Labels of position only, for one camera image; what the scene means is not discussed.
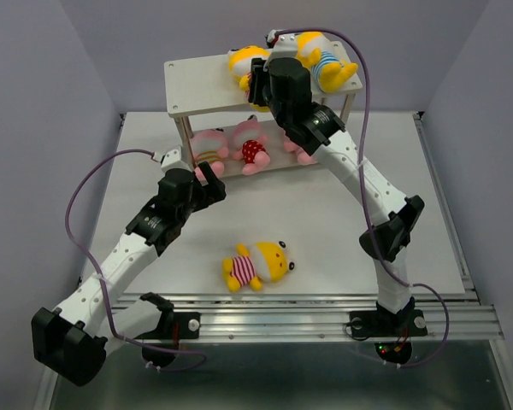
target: plush toy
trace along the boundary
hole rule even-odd
[[[251,246],[239,243],[239,256],[222,261],[222,276],[231,292],[237,292],[249,284],[253,290],[261,290],[262,282],[277,282],[294,269],[288,261],[284,242],[259,242]]]
[[[228,149],[228,140],[222,128],[198,132],[191,138],[190,145],[196,165],[207,161],[217,177],[224,173],[224,163],[222,160],[228,157],[230,151]],[[195,173],[200,181],[205,180],[199,167],[196,168]]]
[[[264,148],[268,137],[264,134],[264,130],[255,115],[236,125],[232,139],[236,149],[232,158],[236,161],[245,161],[241,170],[244,175],[258,173],[270,163],[270,156]]]
[[[300,165],[310,165],[317,162],[314,158],[309,156],[306,151],[291,141],[285,133],[283,133],[283,148],[285,152],[294,152]]]
[[[332,43],[321,32],[300,33],[297,43],[297,58],[325,92],[336,91],[357,72],[355,62],[348,63],[334,56]]]
[[[228,71],[235,78],[241,90],[249,93],[249,81],[251,79],[251,61],[253,58],[266,60],[269,52],[257,45],[249,45],[243,49],[232,49],[228,51]],[[268,107],[259,107],[256,104],[251,106],[260,112],[267,112]]]

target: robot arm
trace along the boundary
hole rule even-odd
[[[38,361],[81,386],[95,377],[107,354],[124,343],[113,336],[105,320],[101,280],[107,285],[109,305],[114,305],[137,275],[180,235],[193,212],[226,197],[224,184],[209,164],[200,164],[200,168],[206,185],[182,161],[180,147],[163,156],[165,176],[158,182],[158,194],[127,225],[101,265],[103,278],[93,273],[52,312],[42,307],[32,318],[32,344]],[[160,324],[170,324],[172,316],[171,302],[149,293],[114,315],[115,329],[124,337],[135,338]]]
[[[279,37],[267,61],[254,59],[251,64],[250,103],[267,106],[286,135],[309,155],[327,167],[361,202],[357,146],[345,130],[344,123],[327,106],[312,102],[310,73],[294,57],[291,37]],[[286,56],[290,49],[291,56]],[[410,232],[423,210],[419,196],[411,198],[396,189],[367,159],[364,159],[366,198],[374,235],[386,264],[403,281],[407,281],[404,263]],[[409,326],[414,315],[410,289],[390,277],[379,261],[366,231],[359,239],[365,252],[374,260],[379,287],[377,311],[362,323],[362,337],[397,335]]]

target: gray wall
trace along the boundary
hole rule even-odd
[[[513,0],[492,0],[424,115],[482,299],[513,360]]]
[[[115,147],[118,114],[61,5],[0,0],[0,409],[32,408],[42,366],[30,320],[76,285],[70,193]],[[103,181],[80,198],[88,240]]]
[[[425,109],[487,0],[61,0],[121,112],[165,110],[163,63],[328,26],[363,50],[374,109]]]

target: black bracket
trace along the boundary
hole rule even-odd
[[[178,350],[179,340],[194,340],[199,338],[200,312],[174,312],[174,305],[154,293],[147,293],[141,299],[154,303],[162,311],[157,327],[154,331],[148,331],[138,336],[137,339],[156,339],[154,343],[166,349]],[[156,352],[149,348],[142,348],[143,359],[151,361],[154,365],[165,367],[173,362],[176,354]]]
[[[106,337],[91,337],[84,323],[63,319],[59,309],[40,308],[32,317],[34,358],[77,386],[89,383],[101,370]]]
[[[418,195],[405,198],[405,201],[407,203],[399,212],[390,213],[390,220],[373,227],[380,254],[389,262],[395,261],[395,257],[401,248],[406,247],[410,243],[410,232],[424,209],[424,201]],[[359,237],[359,244],[361,244],[367,255],[373,259],[378,259],[369,231],[366,231]]]
[[[411,297],[410,302],[397,313],[391,313],[379,304],[376,304],[376,310],[350,312],[351,336],[354,339],[398,337],[405,331],[409,337],[427,336],[424,314],[414,306],[414,298]]]

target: blue striped shirt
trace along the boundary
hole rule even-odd
[[[321,70],[323,67],[325,67],[327,64],[330,64],[331,62],[340,62],[338,58],[333,56],[333,54],[329,53],[328,51],[322,51],[321,52],[321,59],[317,64],[315,64],[311,68],[311,73],[314,75],[314,78],[319,81],[321,76]]]

